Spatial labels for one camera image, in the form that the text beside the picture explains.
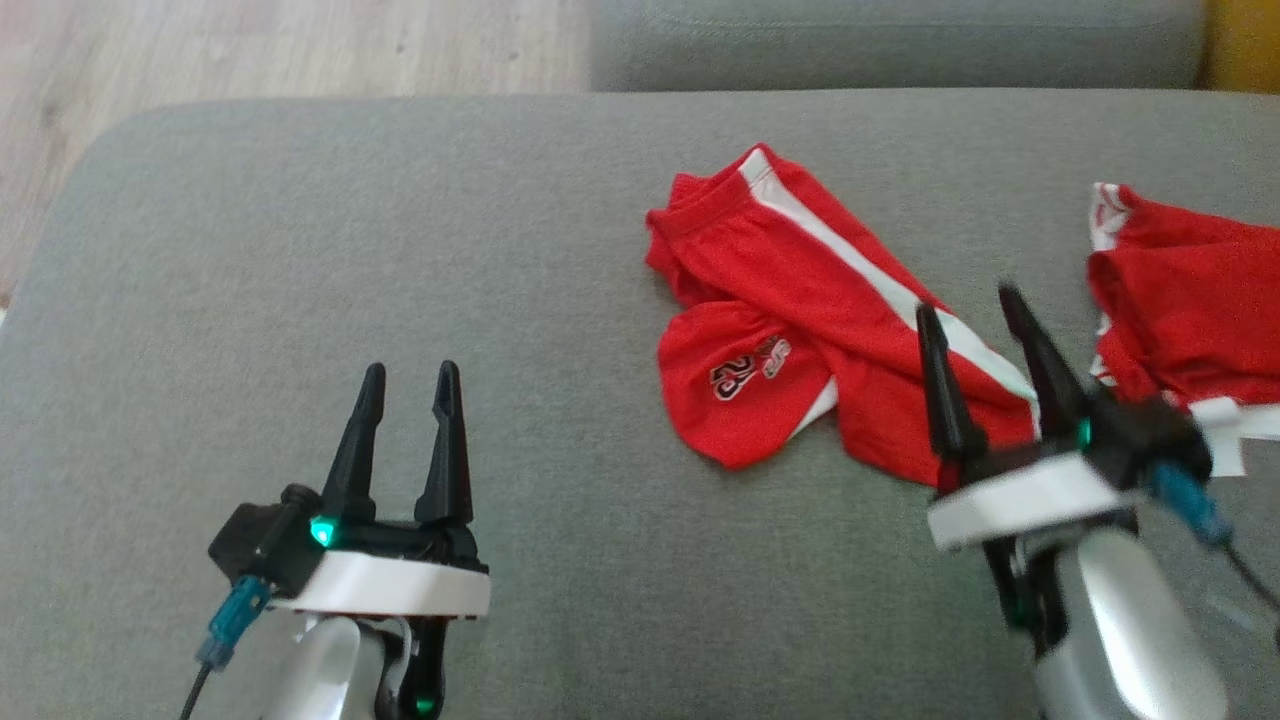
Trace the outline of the grey sofa seat cushion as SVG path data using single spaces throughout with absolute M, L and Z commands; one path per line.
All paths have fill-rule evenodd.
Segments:
M 1280 97 L 996 88 L 255 101 L 102 135 L 0 325 L 0 720 L 175 720 L 237 505 L 320 486 L 387 365 L 407 518 L 460 365 L 489 618 L 458 720 L 1032 720 L 1027 641 L 929 492 L 832 420 L 726 473 L 672 432 L 644 261 L 675 174 L 804 165 L 1012 363 L 1079 372 L 1096 181 L 1280 227 Z

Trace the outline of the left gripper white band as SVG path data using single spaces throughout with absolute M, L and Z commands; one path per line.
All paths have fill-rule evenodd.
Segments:
M 285 609 L 369 618 L 483 618 L 492 600 L 489 568 L 477 552 L 460 368 L 440 364 L 431 461 L 413 523 L 371 521 L 370 497 L 387 369 L 367 366 L 323 487 L 312 538 L 324 555 Z

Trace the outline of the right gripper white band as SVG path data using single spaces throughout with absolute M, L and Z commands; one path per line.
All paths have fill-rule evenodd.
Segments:
M 931 447 L 942 462 L 927 509 L 934 547 L 951 552 L 1016 538 L 1138 505 L 1096 465 L 1102 437 L 1085 391 L 1015 284 L 1001 284 L 1006 325 L 1024 352 L 1036 392 L 1039 437 L 992 451 L 973 421 L 937 309 L 916 306 L 916 333 Z

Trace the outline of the yellow cushion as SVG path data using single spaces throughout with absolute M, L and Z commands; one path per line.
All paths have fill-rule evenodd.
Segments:
M 1207 0 L 1202 88 L 1280 95 L 1280 0 Z

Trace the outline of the grey sofa back cushion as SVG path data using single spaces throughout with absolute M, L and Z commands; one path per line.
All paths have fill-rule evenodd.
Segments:
M 1189 88 L 1206 0 L 591 0 L 596 91 Z

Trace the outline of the red white jersey shirt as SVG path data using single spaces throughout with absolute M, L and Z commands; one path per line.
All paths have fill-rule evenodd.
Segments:
M 1244 439 L 1280 442 L 1280 227 L 1096 183 L 1085 279 L 1101 313 L 1091 374 L 1125 400 L 1189 413 L 1213 477 Z

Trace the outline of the red shorts white stripe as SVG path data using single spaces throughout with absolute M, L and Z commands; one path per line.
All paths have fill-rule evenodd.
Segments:
M 915 315 L 937 309 L 968 407 L 995 446 L 1036 436 L 1030 382 L 956 318 L 804 167 L 759 143 L 677 174 L 646 214 L 646 264 L 681 306 L 660 336 L 678 438 L 739 470 L 828 413 L 845 451 L 934 486 Z

